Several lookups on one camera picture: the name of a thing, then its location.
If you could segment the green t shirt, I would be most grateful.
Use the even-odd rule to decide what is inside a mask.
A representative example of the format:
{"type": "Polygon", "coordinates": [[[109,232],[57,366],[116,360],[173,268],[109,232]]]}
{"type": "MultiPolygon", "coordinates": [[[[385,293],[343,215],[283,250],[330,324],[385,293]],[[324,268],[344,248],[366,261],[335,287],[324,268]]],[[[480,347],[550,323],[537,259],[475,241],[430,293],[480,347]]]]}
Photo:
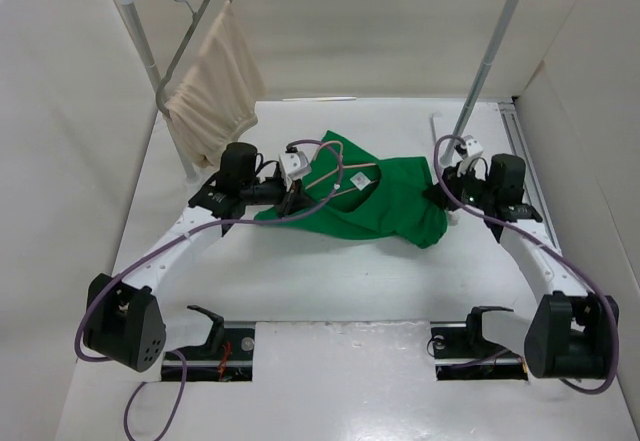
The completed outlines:
{"type": "MultiPolygon", "coordinates": [[[[344,144],[344,165],[375,163],[363,172],[380,183],[344,196],[334,197],[319,211],[293,222],[292,228],[328,235],[338,239],[365,241],[397,236],[421,248],[440,241],[447,231],[444,211],[426,200],[422,193],[433,185],[430,166],[421,156],[379,159],[352,141],[327,131],[322,141],[338,140],[344,144]]],[[[311,173],[303,178],[308,184],[336,166],[335,157],[322,151],[311,173]]],[[[357,170],[344,171],[340,190],[353,186],[357,170]]],[[[319,203],[333,187],[337,175],[315,186],[307,194],[319,203]]]]}

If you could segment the pink wire hanger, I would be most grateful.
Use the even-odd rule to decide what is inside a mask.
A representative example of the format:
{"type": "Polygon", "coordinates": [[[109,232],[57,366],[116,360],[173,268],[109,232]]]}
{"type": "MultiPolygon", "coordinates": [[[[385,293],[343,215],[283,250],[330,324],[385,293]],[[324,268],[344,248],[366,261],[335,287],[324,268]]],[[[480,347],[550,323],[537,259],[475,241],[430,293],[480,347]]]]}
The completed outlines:
{"type": "Polygon", "coordinates": [[[308,183],[308,184],[302,184],[302,187],[300,188],[301,192],[304,192],[305,194],[308,194],[309,191],[311,189],[313,189],[315,186],[319,185],[320,183],[324,182],[325,180],[331,178],[334,175],[337,175],[340,171],[340,169],[343,169],[343,171],[348,171],[348,170],[357,170],[357,173],[355,175],[355,182],[353,183],[353,186],[351,188],[348,188],[346,190],[340,190],[341,188],[341,184],[338,184],[337,187],[333,186],[328,193],[322,197],[322,200],[324,199],[331,199],[334,197],[340,197],[340,196],[344,196],[346,194],[349,194],[351,192],[355,192],[355,191],[363,191],[365,188],[370,187],[370,186],[374,186],[380,183],[379,179],[373,179],[373,178],[369,178],[364,172],[363,169],[367,168],[367,167],[376,167],[375,163],[360,163],[360,164],[355,164],[355,165],[344,165],[344,159],[343,159],[343,155],[344,155],[344,144],[341,141],[338,140],[330,140],[330,141],[325,141],[325,142],[321,142],[314,155],[312,158],[311,163],[314,163],[317,158],[319,157],[320,153],[322,151],[329,151],[330,153],[333,153],[334,155],[337,156],[337,162],[336,162],[336,166],[334,167],[334,169],[332,171],[329,171],[325,174],[323,174],[322,176],[318,177],[317,179],[313,180],[312,182],[308,183]]]}

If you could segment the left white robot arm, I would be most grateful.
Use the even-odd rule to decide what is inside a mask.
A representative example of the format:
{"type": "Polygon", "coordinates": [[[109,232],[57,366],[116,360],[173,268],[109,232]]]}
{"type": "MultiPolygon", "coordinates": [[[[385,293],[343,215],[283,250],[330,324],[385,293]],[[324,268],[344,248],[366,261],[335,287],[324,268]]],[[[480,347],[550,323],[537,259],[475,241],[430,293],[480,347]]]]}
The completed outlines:
{"type": "Polygon", "coordinates": [[[79,358],[116,361],[144,372],[166,352],[188,349],[208,358],[220,351],[223,317],[195,304],[174,312],[166,297],[204,251],[232,226],[245,223],[247,207],[282,205],[296,196],[310,168],[306,155],[287,148],[265,180],[258,176],[258,157],[251,144],[229,144],[218,171],[141,259],[115,276],[94,278],[74,339],[79,358]]]}

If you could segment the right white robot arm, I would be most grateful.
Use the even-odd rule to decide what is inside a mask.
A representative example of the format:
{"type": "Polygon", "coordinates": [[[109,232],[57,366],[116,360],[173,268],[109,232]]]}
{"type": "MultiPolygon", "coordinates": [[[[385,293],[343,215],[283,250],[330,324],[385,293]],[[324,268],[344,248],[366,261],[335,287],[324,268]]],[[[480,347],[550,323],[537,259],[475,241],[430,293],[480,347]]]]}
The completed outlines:
{"type": "Polygon", "coordinates": [[[483,355],[498,343],[523,354],[537,378],[559,379],[570,388],[578,379],[598,380],[600,386],[590,392],[604,392],[619,362],[618,305],[553,247],[541,215],[524,200],[524,160],[495,155],[483,179],[471,159],[434,171],[437,182],[424,197],[446,212],[463,209],[482,219],[516,262],[538,304],[523,333],[517,333],[514,320],[467,325],[465,348],[483,355]]]}

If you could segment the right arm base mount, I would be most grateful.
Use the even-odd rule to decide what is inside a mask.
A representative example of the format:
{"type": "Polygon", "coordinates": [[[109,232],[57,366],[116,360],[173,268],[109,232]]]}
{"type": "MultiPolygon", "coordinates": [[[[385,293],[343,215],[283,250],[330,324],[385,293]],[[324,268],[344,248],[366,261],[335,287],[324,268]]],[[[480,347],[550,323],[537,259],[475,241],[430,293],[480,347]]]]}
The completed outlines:
{"type": "Polygon", "coordinates": [[[437,381],[528,381],[519,355],[495,343],[473,338],[464,322],[430,324],[427,354],[437,381]]]}

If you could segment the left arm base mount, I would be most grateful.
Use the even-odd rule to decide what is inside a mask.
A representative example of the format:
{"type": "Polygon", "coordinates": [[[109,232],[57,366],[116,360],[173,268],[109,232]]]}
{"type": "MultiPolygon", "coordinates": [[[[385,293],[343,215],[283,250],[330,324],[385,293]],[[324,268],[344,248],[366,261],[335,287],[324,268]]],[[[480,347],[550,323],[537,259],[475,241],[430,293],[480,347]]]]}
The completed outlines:
{"type": "Polygon", "coordinates": [[[179,348],[186,360],[188,382],[250,382],[253,377],[255,323],[225,325],[220,346],[212,352],[206,346],[179,348]]]}

